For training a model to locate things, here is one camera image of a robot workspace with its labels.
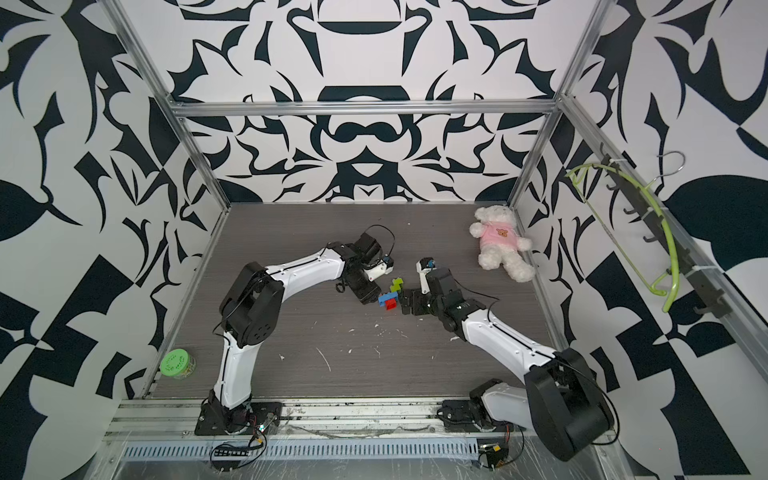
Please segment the blue long lego brick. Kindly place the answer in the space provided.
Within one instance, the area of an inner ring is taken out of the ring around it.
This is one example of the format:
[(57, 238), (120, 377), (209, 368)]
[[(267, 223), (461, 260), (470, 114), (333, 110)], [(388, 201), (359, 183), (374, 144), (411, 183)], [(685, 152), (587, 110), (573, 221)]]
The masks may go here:
[(386, 294), (380, 295), (380, 296), (378, 297), (378, 302), (379, 302), (380, 304), (383, 304), (383, 303), (386, 303), (388, 300), (391, 300), (391, 299), (397, 299), (397, 298), (398, 298), (398, 296), (399, 296), (399, 293), (398, 293), (398, 292), (390, 292), (390, 293), (386, 293)]

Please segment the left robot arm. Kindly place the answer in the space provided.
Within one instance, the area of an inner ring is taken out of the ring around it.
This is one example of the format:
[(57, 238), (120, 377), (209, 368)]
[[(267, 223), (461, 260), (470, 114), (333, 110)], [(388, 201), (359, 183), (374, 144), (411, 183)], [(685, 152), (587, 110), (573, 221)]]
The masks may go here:
[(391, 273), (393, 267), (392, 256), (366, 232), (353, 243), (330, 242), (309, 256), (287, 263), (246, 264), (219, 308), (223, 353), (207, 404), (224, 427), (245, 426), (258, 352), (275, 332), (286, 300), (333, 281), (339, 292), (351, 291), (361, 304), (374, 303), (382, 294), (377, 280)]

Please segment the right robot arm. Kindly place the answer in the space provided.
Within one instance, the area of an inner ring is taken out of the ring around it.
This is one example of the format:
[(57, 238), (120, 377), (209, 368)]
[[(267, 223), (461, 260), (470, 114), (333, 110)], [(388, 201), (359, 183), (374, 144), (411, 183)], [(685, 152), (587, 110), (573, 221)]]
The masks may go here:
[(561, 461), (589, 446), (607, 445), (607, 434), (619, 435), (615, 406), (580, 353), (557, 351), (507, 325), (432, 258), (419, 261), (416, 270), (420, 286), (411, 294), (411, 312), (437, 318), (445, 330), (490, 355), (523, 384), (490, 380), (471, 392), (470, 418), (480, 428), (510, 423), (530, 429)]

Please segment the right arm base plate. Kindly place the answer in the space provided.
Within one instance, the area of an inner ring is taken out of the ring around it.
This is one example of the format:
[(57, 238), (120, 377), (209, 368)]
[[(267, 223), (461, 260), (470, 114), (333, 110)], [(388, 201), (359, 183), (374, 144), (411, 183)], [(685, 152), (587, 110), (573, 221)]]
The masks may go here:
[(514, 431), (516, 424), (493, 420), (481, 403), (474, 399), (444, 400), (436, 411), (446, 431), (452, 433), (497, 433)]

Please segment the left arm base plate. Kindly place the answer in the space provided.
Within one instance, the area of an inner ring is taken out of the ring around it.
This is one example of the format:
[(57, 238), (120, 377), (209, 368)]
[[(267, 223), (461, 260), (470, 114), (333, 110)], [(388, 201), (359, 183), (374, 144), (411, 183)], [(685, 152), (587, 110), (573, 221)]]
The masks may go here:
[(281, 402), (246, 402), (227, 409), (216, 399), (207, 399), (201, 404), (194, 434), (200, 437), (245, 435), (256, 430), (273, 433), (280, 425), (282, 407)]

